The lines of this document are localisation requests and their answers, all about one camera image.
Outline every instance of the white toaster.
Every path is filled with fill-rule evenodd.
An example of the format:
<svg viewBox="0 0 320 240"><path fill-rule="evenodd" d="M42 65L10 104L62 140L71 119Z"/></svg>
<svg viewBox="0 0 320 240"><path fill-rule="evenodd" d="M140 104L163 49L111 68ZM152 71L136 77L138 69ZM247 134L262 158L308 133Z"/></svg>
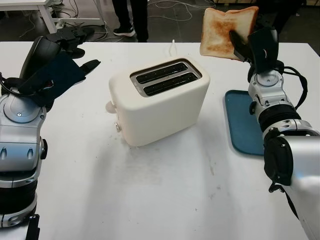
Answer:
<svg viewBox="0 0 320 240"><path fill-rule="evenodd" d="M189 57L169 58L109 81L116 127L135 147L165 138L196 123L210 83L207 72Z"/></svg>

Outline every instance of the gray floor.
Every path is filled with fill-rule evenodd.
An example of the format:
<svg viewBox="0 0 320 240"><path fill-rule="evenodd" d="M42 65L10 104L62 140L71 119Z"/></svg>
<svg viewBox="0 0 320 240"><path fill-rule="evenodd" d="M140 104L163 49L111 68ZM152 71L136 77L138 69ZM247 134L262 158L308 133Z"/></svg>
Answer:
<svg viewBox="0 0 320 240"><path fill-rule="evenodd" d="M158 2L159 0L151 0L149 3ZM79 17L94 18L99 17L97 9L91 0L76 0L79 8ZM204 6L203 8L188 7L183 4L177 4L173 7L172 2L159 3L158 8L155 4L148 6L148 30L149 30L149 42L171 42L175 39L176 42L200 42L202 33L202 20L204 15L205 6L210 5L210 0L184 0L185 3ZM136 39L132 38L114 38L112 30L118 27L118 19L114 13L111 0L101 0L103 16L107 21L109 30L108 38L105 42L135 42ZM74 13L71 11L69 0L64 0L62 11L71 15ZM248 7L247 5L231 4L230 6L224 6L219 4L217 9L227 11L230 9L241 9ZM46 26L40 15L33 11L30 15L29 12L25 12L26 16L21 11L10 11L8 13L9 18L3 18L0 20L0 41L33 41L37 36L48 34ZM302 7L299 11L299 16L293 15L287 22L282 33L279 36L280 42L290 43L308 43L311 47L320 54L320 8L319 7ZM68 17L64 13L58 13L61 17ZM20 37L26 30L32 28L32 23L35 24L35 28ZM274 14L267 14L266 18L271 22L273 21ZM97 32L102 32L102 29L96 28ZM92 39L101 37L102 33L97 33Z"/></svg>

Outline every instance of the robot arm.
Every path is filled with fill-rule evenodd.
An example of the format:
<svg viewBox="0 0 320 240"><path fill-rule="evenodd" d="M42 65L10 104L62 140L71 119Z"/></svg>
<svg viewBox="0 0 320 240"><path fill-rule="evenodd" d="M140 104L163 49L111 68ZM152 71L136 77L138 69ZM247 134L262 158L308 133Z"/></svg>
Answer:
<svg viewBox="0 0 320 240"><path fill-rule="evenodd" d="M4 79L0 73L0 228L30 220L30 239L38 239L36 188L48 150L41 126L54 99L99 65L93 60L79 67L72 60L85 54L77 46L91 33L89 28L69 27L39 37L20 78Z"/></svg>
<svg viewBox="0 0 320 240"><path fill-rule="evenodd" d="M320 133L296 111L307 96L307 80L277 60L275 30L254 32L248 37L248 45L234 31L230 39L234 54L251 65L249 112L256 116L263 132L264 171L272 180L269 192L284 192L307 237L320 240ZM283 90L283 73L300 78L303 93L296 107Z"/></svg>

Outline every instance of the toasted bread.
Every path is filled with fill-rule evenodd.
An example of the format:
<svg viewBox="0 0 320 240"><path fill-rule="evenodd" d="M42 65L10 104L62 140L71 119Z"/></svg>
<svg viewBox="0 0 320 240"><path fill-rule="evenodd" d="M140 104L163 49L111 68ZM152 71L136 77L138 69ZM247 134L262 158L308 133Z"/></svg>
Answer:
<svg viewBox="0 0 320 240"><path fill-rule="evenodd" d="M236 31L247 43L248 35L253 31L256 23L258 10L257 6L227 12L207 8L203 17L200 54L239 60L234 55L229 31Z"/></svg>

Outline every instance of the person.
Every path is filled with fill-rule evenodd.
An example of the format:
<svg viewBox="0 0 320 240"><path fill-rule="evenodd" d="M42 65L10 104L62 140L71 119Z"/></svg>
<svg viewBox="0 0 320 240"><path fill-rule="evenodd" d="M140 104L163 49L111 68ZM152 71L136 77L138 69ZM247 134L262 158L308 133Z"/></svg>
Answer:
<svg viewBox="0 0 320 240"><path fill-rule="evenodd" d="M133 26L130 23L127 0L112 0L113 8L119 19L120 27L113 31L116 36L132 37L136 33L139 43L147 42L148 34L148 0L130 0Z"/></svg>
<svg viewBox="0 0 320 240"><path fill-rule="evenodd" d="M259 13L277 12L273 27L280 34L290 16L296 14L301 5L306 5L306 0L257 0Z"/></svg>

